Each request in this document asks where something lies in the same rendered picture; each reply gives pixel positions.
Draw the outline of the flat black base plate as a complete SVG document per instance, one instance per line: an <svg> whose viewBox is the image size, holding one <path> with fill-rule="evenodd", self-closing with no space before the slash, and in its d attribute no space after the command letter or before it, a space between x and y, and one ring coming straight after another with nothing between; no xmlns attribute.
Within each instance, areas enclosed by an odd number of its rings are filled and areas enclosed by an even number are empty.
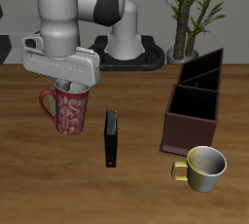
<svg viewBox="0 0 249 224"><path fill-rule="evenodd" d="M95 39L92 50L100 57L99 69L101 71L153 71L164 65L164 51L155 44L154 38L150 35L141 36L145 52L139 57L131 60L118 60L110 57L104 52L107 46L107 36L100 35Z"/></svg>

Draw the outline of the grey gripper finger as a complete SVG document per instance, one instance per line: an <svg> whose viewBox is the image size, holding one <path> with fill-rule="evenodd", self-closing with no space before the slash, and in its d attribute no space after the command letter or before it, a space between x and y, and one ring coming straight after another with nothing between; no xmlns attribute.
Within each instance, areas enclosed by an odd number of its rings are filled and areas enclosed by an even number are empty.
<svg viewBox="0 0 249 224"><path fill-rule="evenodd" d="M89 87L86 85L71 83L69 92L70 93L81 93L81 92L87 91L88 89L89 89Z"/></svg>
<svg viewBox="0 0 249 224"><path fill-rule="evenodd" d="M65 91L65 92L70 91L70 82L68 81L57 79L54 84L62 91Z"/></svg>

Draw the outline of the black book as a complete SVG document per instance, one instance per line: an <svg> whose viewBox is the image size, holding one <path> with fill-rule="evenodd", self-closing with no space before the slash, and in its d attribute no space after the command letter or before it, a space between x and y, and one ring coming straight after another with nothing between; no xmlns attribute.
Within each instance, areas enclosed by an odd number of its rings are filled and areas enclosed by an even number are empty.
<svg viewBox="0 0 249 224"><path fill-rule="evenodd" d="M106 110L104 145L107 168L114 168L117 161L118 149L118 113L116 110Z"/></svg>

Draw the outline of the green pot plant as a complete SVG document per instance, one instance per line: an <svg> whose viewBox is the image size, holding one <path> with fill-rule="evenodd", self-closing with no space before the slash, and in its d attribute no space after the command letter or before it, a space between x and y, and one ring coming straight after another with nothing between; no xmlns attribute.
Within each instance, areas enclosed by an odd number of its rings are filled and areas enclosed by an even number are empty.
<svg viewBox="0 0 249 224"><path fill-rule="evenodd" d="M206 34L206 26L216 19L223 19L225 15L219 15L223 2L217 4L210 12L207 12L211 0L174 0L175 6L170 5L176 22L176 35L174 46L167 51L167 62L182 64L195 59L194 46L196 36L199 33Z"/></svg>

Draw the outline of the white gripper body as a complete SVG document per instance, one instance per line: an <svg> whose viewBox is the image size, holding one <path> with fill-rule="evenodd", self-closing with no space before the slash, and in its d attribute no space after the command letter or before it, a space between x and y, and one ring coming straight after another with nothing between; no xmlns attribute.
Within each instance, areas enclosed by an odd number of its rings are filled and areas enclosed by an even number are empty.
<svg viewBox="0 0 249 224"><path fill-rule="evenodd" d="M78 47L72 56L47 57L42 51L23 48L21 60L27 71L93 87L100 78L99 55L89 49Z"/></svg>

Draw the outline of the dark brown desk caddy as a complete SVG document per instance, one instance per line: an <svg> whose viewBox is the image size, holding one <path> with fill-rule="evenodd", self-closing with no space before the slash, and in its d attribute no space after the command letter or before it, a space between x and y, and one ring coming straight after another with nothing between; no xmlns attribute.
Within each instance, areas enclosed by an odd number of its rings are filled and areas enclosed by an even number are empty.
<svg viewBox="0 0 249 224"><path fill-rule="evenodd" d="M181 66L164 115L161 154L186 158L200 145L211 146L218 123L224 49Z"/></svg>

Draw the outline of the dark angular object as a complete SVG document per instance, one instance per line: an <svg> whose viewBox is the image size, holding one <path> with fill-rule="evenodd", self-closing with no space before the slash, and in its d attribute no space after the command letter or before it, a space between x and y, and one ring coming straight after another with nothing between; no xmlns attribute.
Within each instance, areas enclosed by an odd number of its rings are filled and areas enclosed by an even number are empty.
<svg viewBox="0 0 249 224"><path fill-rule="evenodd" d="M3 64L12 50L12 44L8 35L0 35L0 64Z"/></svg>

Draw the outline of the yellow and white mug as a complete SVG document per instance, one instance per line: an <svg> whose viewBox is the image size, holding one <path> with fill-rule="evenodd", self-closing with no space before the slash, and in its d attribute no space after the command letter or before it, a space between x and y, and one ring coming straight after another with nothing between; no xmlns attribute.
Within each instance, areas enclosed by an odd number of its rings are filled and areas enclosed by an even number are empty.
<svg viewBox="0 0 249 224"><path fill-rule="evenodd" d="M227 168L224 155L209 146L197 146L191 149L186 162L172 165L171 177L176 181L187 181L200 193L214 189Z"/></svg>

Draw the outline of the red patterned mug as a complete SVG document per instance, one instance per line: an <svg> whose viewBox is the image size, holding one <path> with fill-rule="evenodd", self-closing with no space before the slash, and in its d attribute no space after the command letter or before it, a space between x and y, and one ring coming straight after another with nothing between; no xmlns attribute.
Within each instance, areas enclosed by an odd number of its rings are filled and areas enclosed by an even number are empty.
<svg viewBox="0 0 249 224"><path fill-rule="evenodd" d="M43 90L40 93L40 106L44 113L56 124L56 129L64 135L79 134L84 127L88 104L89 89L81 93L70 93L60 90ZM55 101L55 115L53 116L44 106L43 98L51 94Z"/></svg>

